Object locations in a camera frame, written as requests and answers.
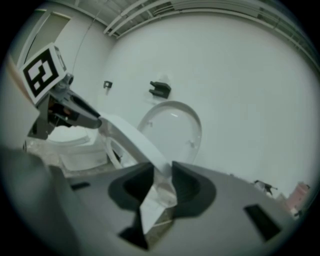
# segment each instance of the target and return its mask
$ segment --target toilet seat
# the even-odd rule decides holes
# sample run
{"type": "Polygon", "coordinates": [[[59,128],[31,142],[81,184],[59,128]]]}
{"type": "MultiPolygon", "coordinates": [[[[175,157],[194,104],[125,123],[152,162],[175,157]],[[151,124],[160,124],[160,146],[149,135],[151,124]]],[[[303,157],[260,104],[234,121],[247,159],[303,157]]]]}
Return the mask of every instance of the toilet seat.
{"type": "MultiPolygon", "coordinates": [[[[196,112],[178,101],[165,101],[152,107],[137,129],[171,164],[172,161],[192,164],[197,156],[202,127],[196,112]]],[[[105,139],[106,152],[117,169],[143,162],[128,152],[121,140],[105,139]]]]}

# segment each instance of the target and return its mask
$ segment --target black wall mount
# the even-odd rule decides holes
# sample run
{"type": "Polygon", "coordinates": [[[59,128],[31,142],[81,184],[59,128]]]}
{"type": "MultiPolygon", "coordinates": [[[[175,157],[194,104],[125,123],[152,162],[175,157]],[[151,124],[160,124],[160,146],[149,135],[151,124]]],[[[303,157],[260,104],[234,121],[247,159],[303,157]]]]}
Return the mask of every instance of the black wall mount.
{"type": "Polygon", "coordinates": [[[151,81],[150,85],[154,87],[154,89],[149,90],[152,95],[168,99],[171,92],[171,87],[167,83],[151,81]]]}

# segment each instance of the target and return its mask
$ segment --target ceiling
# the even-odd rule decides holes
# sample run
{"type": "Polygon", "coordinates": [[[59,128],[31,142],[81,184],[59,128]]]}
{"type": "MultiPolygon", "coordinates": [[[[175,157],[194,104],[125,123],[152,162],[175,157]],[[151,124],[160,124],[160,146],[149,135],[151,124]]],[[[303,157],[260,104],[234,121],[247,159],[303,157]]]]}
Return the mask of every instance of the ceiling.
{"type": "Polygon", "coordinates": [[[223,13],[249,19],[277,31],[317,66],[318,53],[294,15],[277,0],[48,0],[85,13],[120,38],[170,15],[223,13]]]}
{"type": "MultiPolygon", "coordinates": [[[[126,8],[136,3],[136,0],[49,0],[50,2],[60,3],[83,13],[89,14],[92,17],[96,17],[98,21],[102,22],[108,26],[117,16],[119,16],[126,8]]],[[[124,21],[131,14],[139,11],[141,8],[148,6],[156,2],[156,0],[147,0],[145,3],[138,5],[133,8],[128,14],[121,17],[119,22],[124,21]]],[[[141,14],[134,17],[128,23],[124,24],[121,28],[117,30],[114,35],[117,37],[129,30],[130,28],[148,20],[153,17],[154,12],[159,8],[169,6],[170,2],[167,4],[161,4],[154,8],[144,11],[141,14]]]]}

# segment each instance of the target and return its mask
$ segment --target black cutout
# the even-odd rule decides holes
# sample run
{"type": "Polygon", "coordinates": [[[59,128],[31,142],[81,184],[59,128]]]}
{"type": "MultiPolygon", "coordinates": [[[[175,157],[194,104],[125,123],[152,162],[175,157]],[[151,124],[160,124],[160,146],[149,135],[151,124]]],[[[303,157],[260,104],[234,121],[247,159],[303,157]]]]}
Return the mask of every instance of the black cutout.
{"type": "Polygon", "coordinates": [[[208,178],[172,162],[172,183],[178,204],[173,219],[201,215],[215,200],[216,187],[208,178]]]}
{"type": "Polygon", "coordinates": [[[112,181],[108,188],[110,198],[124,210],[138,211],[154,182],[154,166],[140,166],[112,181]]]}
{"type": "Polygon", "coordinates": [[[119,234],[119,237],[127,240],[128,242],[136,246],[148,250],[149,247],[142,229],[141,215],[139,210],[136,211],[132,227],[128,227],[125,230],[123,230],[119,234]]]}
{"type": "Polygon", "coordinates": [[[257,204],[246,206],[244,211],[254,223],[265,241],[277,235],[281,229],[272,221],[267,213],[257,204]]]}
{"type": "Polygon", "coordinates": [[[114,150],[112,150],[112,151],[114,153],[115,158],[118,160],[118,162],[120,162],[121,161],[121,157],[118,156],[118,154],[114,150]]]}
{"type": "Polygon", "coordinates": [[[84,189],[84,188],[87,188],[87,187],[90,187],[90,184],[88,182],[81,182],[81,183],[77,183],[77,184],[71,185],[71,189],[73,191],[84,189]]]}

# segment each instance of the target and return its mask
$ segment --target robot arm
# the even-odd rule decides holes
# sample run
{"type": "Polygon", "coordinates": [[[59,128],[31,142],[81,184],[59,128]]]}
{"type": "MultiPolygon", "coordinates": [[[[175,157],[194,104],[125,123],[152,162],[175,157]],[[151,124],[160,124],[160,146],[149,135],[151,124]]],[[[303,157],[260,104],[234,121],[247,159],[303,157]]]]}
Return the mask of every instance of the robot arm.
{"type": "Polygon", "coordinates": [[[46,140],[58,126],[90,129],[101,126],[99,113],[70,89],[74,76],[66,70],[60,51],[53,43],[21,67],[22,82],[40,112],[28,136],[46,140]]]}

